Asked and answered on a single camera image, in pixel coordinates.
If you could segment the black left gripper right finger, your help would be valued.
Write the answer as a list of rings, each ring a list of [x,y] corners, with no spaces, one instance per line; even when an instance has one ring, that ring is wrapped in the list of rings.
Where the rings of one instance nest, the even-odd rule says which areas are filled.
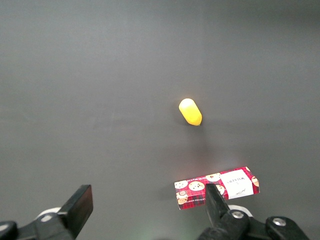
[[[308,240],[290,218],[268,217],[264,223],[240,208],[231,209],[214,184],[205,186],[205,207],[211,223],[199,240]]]

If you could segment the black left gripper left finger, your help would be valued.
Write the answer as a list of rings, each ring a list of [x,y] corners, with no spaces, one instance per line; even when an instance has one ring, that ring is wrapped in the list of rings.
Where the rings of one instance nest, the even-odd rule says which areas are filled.
[[[2,240],[75,240],[93,212],[92,186],[81,185],[61,207],[41,212],[18,227],[13,220],[0,223]]]

